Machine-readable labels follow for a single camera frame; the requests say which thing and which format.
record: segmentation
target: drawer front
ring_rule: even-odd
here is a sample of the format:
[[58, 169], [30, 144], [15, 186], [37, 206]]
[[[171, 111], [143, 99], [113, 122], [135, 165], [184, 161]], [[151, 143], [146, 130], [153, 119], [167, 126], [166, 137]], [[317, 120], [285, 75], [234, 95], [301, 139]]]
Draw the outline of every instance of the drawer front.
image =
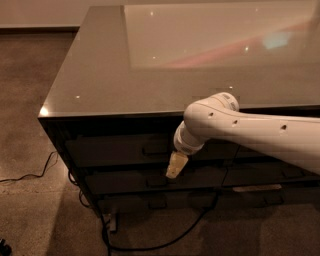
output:
[[319, 181], [320, 176], [283, 162], [235, 164], [228, 168], [223, 186], [247, 186]]
[[[77, 167], [97, 167], [168, 163], [174, 150], [172, 141], [172, 136], [168, 134], [139, 134], [79, 137], [66, 141], [65, 145]], [[210, 140], [193, 156], [193, 160], [232, 159], [237, 151], [238, 145], [234, 143]], [[251, 152], [243, 156], [256, 157], [257, 153]]]
[[282, 204], [320, 203], [320, 187], [296, 187], [266, 191], [221, 193], [217, 209], [262, 208]]
[[115, 194], [156, 190], [221, 187], [225, 169], [210, 166], [186, 169], [177, 179], [165, 177], [166, 170], [132, 170], [89, 175], [85, 181], [92, 194]]
[[80, 137], [66, 147], [77, 167], [168, 162], [168, 135]]
[[204, 208], [212, 206], [216, 193], [212, 191], [184, 191], [127, 196], [110, 196], [98, 202], [102, 213], [126, 213], [135, 211]]

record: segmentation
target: glass top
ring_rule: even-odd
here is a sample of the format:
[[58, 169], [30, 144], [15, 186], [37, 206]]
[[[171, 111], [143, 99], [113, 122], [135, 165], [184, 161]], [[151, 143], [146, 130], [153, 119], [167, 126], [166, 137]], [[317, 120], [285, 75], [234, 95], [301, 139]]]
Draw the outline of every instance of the glass top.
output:
[[319, 105], [319, 21], [316, 0], [92, 7], [39, 117]]

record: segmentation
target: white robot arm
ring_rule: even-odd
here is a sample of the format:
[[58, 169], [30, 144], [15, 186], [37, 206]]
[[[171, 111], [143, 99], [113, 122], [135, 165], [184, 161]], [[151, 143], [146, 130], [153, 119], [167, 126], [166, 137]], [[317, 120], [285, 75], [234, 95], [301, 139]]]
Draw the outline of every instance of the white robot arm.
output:
[[236, 98], [218, 93], [184, 112], [167, 177], [175, 178], [211, 138], [228, 140], [320, 175], [320, 118], [240, 113]]

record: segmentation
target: floor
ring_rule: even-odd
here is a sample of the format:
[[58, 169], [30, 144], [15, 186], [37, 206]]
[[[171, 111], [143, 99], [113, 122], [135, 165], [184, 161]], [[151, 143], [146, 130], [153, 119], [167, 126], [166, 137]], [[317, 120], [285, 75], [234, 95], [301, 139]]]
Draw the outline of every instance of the floor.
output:
[[[0, 35], [0, 179], [40, 174], [54, 147], [37, 116], [73, 35]], [[13, 255], [107, 255], [101, 223], [83, 207], [60, 158], [41, 179], [0, 183], [0, 238]], [[150, 247], [170, 241], [199, 216], [191, 209], [122, 214], [111, 241]], [[176, 244], [112, 255], [319, 255], [320, 205], [209, 212]]]

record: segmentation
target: cable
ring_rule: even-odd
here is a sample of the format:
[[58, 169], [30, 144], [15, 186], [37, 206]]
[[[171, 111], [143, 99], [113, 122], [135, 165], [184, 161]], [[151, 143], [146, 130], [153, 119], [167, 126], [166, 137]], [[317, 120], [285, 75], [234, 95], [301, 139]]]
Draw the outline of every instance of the cable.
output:
[[112, 250], [114, 251], [122, 251], [122, 252], [133, 252], [133, 251], [153, 251], [153, 250], [158, 250], [167, 246], [170, 246], [176, 242], [178, 242], [180, 239], [182, 239], [183, 237], [185, 237], [187, 234], [190, 233], [190, 231], [199, 223], [199, 221], [203, 218], [204, 215], [206, 215], [210, 210], [213, 210], [215, 208], [215, 206], [217, 205], [218, 202], [218, 195], [215, 197], [212, 207], [204, 209], [204, 211], [199, 215], [199, 217], [196, 219], [196, 221], [185, 231], [183, 232], [180, 236], [178, 236], [177, 238], [173, 239], [170, 242], [167, 242], [165, 244], [162, 245], [158, 245], [158, 246], [154, 246], [154, 247], [146, 247], [146, 248], [120, 248], [117, 246], [113, 246], [112, 244], [110, 244], [110, 240], [109, 240], [109, 236], [108, 236], [108, 231], [107, 231], [107, 224], [109, 224], [110, 221], [105, 222], [103, 215], [100, 213], [100, 219], [102, 222], [102, 239], [105, 243], [105, 245], [107, 246], [108, 249], [108, 256], [111, 256]]
[[69, 169], [69, 170], [68, 170], [68, 178], [69, 178], [69, 181], [70, 181], [73, 185], [75, 185], [75, 186], [78, 187], [78, 186], [79, 186], [78, 183], [77, 183], [74, 179], [72, 179], [71, 176], [72, 176], [71, 170]]
[[90, 206], [89, 204], [85, 204], [85, 203], [82, 201], [82, 196], [83, 196], [83, 192], [82, 192], [82, 190], [80, 189], [80, 190], [79, 190], [79, 200], [80, 200], [80, 203], [81, 203], [84, 207], [91, 209], [91, 206]]
[[237, 155], [238, 155], [238, 153], [239, 153], [240, 148], [241, 148], [241, 145], [238, 145], [237, 151], [236, 151], [236, 153], [234, 154], [233, 159], [232, 159], [232, 164], [233, 164], [234, 160], [236, 159], [236, 157], [237, 157]]
[[[49, 164], [49, 162], [50, 162], [50, 160], [51, 160], [52, 155], [55, 154], [55, 153], [57, 154], [57, 158], [56, 158], [55, 163], [52, 164], [49, 168], [47, 168], [47, 167], [48, 167], [48, 164]], [[53, 151], [53, 152], [50, 153], [50, 155], [49, 155], [49, 157], [48, 157], [48, 159], [47, 159], [47, 162], [46, 162], [46, 164], [45, 164], [45, 166], [44, 166], [44, 168], [43, 168], [43, 171], [42, 171], [42, 173], [41, 173], [40, 175], [37, 175], [37, 174], [26, 174], [26, 175], [24, 175], [24, 176], [22, 176], [22, 177], [20, 177], [20, 178], [17, 178], [17, 179], [4, 179], [4, 180], [0, 180], [0, 183], [2, 183], [2, 182], [16, 182], [16, 181], [23, 180], [24, 178], [27, 178], [27, 177], [42, 178], [42, 177], [44, 176], [45, 172], [46, 172], [47, 170], [49, 170], [52, 166], [54, 166], [54, 165], [58, 162], [58, 156], [59, 156], [59, 155], [58, 155], [58, 152], [57, 152], [57, 151]]]

